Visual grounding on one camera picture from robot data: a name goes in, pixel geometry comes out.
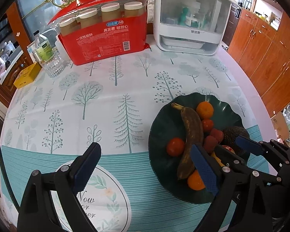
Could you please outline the small red cherry tomato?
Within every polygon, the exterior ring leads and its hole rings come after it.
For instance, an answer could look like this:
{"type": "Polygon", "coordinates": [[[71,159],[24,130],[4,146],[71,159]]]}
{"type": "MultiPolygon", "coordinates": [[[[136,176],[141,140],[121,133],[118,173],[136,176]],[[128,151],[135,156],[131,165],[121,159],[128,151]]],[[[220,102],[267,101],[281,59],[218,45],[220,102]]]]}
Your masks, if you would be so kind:
{"type": "Polygon", "coordinates": [[[235,153],[234,150],[230,146],[222,145],[222,147],[224,147],[225,149],[227,149],[228,151],[230,151],[232,153],[235,153]]]}

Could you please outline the red lychee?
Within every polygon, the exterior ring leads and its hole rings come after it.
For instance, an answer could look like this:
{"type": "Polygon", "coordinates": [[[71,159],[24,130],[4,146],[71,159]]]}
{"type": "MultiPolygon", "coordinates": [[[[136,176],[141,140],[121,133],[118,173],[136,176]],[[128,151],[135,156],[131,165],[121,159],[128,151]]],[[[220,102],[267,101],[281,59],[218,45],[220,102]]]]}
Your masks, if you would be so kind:
{"type": "Polygon", "coordinates": [[[224,139],[224,133],[216,128],[213,128],[210,132],[210,136],[214,137],[218,143],[221,143],[224,139]]]}
{"type": "Polygon", "coordinates": [[[209,135],[204,139],[203,148],[208,154],[212,154],[217,145],[218,145],[218,141],[213,136],[209,135]]]}

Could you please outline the yellow orange fruit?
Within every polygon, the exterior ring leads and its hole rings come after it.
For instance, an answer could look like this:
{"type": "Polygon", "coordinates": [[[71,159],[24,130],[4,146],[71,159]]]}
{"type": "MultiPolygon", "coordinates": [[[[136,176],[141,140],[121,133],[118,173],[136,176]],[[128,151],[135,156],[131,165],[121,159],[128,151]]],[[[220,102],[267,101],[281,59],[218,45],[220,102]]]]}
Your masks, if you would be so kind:
{"type": "Polygon", "coordinates": [[[215,152],[213,152],[213,153],[211,154],[211,157],[213,157],[221,167],[224,167],[224,166],[225,166],[225,165],[222,163],[221,159],[218,158],[218,157],[216,156],[215,152]]]}

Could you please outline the cardboard box on floor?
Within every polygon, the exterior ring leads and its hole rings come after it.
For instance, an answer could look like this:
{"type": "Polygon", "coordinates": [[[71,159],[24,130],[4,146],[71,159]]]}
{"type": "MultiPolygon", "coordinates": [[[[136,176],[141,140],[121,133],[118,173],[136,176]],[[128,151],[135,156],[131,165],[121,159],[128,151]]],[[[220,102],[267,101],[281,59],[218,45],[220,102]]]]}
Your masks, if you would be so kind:
{"type": "Polygon", "coordinates": [[[273,124],[273,128],[276,131],[277,138],[280,138],[282,140],[288,139],[290,133],[282,112],[277,112],[277,114],[275,114],[275,116],[271,118],[271,121],[273,124]]]}

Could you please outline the large orange tangerine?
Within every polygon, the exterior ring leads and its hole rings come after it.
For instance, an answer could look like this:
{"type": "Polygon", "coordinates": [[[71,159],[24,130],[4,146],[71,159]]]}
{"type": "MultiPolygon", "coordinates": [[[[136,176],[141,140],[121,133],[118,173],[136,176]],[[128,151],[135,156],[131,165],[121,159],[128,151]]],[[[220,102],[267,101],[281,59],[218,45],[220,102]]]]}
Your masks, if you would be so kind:
{"type": "Polygon", "coordinates": [[[189,177],[188,177],[188,186],[190,189],[195,191],[200,191],[205,188],[204,182],[200,177],[198,170],[195,170],[189,177]]]}

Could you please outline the dark avocado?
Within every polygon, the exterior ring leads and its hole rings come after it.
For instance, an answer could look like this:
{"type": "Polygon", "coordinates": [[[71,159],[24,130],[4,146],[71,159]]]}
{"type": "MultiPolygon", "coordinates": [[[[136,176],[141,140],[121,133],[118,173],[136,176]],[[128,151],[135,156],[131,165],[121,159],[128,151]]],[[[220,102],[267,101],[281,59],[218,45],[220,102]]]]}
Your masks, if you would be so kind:
{"type": "Polygon", "coordinates": [[[242,135],[245,138],[250,138],[250,135],[245,128],[239,126],[226,127],[225,129],[223,129],[223,134],[224,138],[221,142],[221,145],[231,147],[234,150],[235,154],[237,154],[238,156],[242,156],[246,153],[242,148],[236,145],[236,138],[238,136],[242,135]]]}

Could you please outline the tree pattern tablecloth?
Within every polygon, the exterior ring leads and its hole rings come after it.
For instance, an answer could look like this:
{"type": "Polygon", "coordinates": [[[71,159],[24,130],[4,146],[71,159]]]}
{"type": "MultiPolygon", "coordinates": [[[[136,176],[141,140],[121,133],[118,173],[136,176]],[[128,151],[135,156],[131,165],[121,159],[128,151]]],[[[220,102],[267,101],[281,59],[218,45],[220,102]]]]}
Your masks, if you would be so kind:
{"type": "Polygon", "coordinates": [[[41,71],[16,91],[0,138],[12,194],[0,183],[4,211],[17,223],[30,174],[54,172],[97,142],[99,166],[122,185],[131,205],[127,231],[193,231],[208,209],[173,197],[149,161],[148,137],[160,109],[180,95],[210,95],[240,116],[256,141],[275,138],[269,114],[249,78],[224,50],[212,57],[149,48],[76,66],[50,78],[41,71]]]}

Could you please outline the red tomato on green plate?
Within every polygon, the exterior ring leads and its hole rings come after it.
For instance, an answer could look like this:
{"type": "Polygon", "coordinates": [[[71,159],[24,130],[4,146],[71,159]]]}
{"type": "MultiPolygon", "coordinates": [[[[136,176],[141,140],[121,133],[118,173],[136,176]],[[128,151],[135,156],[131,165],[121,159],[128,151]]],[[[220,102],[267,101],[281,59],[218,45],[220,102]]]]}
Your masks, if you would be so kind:
{"type": "Polygon", "coordinates": [[[169,156],[177,157],[184,152],[184,148],[185,142],[181,138],[175,137],[168,142],[166,152],[169,156]]]}

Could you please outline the brown overripe banana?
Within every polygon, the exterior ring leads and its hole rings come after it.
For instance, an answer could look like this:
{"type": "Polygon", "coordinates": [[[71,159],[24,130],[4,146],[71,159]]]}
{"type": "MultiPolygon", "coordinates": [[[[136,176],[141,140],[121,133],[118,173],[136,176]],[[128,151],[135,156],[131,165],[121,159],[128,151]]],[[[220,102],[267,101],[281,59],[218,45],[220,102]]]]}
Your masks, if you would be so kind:
{"type": "Polygon", "coordinates": [[[195,166],[190,156],[191,148],[193,145],[203,142],[204,132],[201,119],[194,109],[177,103],[172,103],[171,106],[180,110],[186,131],[185,148],[177,169],[177,178],[182,180],[188,178],[194,171],[195,166]]]}

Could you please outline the top orange tangerine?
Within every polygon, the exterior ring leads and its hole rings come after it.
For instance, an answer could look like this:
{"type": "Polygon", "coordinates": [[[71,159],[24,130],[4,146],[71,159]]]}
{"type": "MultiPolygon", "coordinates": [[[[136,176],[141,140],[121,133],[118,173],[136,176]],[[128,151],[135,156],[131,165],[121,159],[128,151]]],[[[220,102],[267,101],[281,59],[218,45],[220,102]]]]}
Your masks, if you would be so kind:
{"type": "Polygon", "coordinates": [[[214,108],[208,101],[200,102],[196,108],[200,119],[210,119],[214,114],[214,108]]]}

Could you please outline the yellow cardboard box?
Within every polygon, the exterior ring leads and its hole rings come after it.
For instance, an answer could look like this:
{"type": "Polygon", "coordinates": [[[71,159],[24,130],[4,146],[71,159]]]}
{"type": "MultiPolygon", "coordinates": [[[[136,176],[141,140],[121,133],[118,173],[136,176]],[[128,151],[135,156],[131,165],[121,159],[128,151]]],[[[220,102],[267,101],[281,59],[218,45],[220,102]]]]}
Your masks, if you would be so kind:
{"type": "Polygon", "coordinates": [[[35,81],[35,78],[41,71],[41,66],[39,63],[35,62],[32,65],[28,66],[27,68],[23,69],[17,76],[16,80],[14,81],[13,85],[20,89],[32,82],[35,81]]]}

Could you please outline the clear glass cup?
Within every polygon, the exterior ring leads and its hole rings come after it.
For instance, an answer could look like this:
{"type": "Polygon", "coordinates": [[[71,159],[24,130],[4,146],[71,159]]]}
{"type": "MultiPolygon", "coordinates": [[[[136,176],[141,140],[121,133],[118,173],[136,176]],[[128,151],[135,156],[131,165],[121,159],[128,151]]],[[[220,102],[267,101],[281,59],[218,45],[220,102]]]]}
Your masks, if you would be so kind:
{"type": "Polygon", "coordinates": [[[50,78],[57,77],[65,68],[65,64],[57,51],[52,57],[41,64],[42,68],[50,78]]]}

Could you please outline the white plastic bottle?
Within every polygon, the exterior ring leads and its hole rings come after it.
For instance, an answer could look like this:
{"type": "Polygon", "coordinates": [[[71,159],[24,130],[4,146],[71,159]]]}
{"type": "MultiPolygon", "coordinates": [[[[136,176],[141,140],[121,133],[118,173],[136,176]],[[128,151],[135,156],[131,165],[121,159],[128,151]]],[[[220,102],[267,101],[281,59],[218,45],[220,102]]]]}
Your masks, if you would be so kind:
{"type": "Polygon", "coordinates": [[[71,62],[69,55],[66,52],[66,49],[62,45],[61,41],[59,40],[59,35],[56,35],[55,46],[60,54],[60,57],[67,62],[71,62]]]}

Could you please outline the plastic bottle green label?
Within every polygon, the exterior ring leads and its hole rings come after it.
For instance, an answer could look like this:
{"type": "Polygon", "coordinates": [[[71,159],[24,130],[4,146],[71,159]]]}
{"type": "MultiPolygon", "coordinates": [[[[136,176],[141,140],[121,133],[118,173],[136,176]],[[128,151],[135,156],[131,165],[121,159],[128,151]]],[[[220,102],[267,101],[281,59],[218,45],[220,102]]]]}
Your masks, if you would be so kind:
{"type": "Polygon", "coordinates": [[[39,62],[49,61],[53,57],[54,52],[48,38],[40,34],[38,30],[33,35],[35,36],[34,46],[39,62]]]}

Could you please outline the white clear storage box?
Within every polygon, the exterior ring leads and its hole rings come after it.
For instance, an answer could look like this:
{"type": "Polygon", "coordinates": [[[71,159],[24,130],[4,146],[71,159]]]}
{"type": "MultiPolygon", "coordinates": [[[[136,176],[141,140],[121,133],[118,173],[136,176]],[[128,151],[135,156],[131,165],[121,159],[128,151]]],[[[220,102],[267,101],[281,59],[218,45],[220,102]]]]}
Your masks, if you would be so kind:
{"type": "Polygon", "coordinates": [[[155,0],[153,34],[163,51],[214,55],[235,0],[155,0]]]}

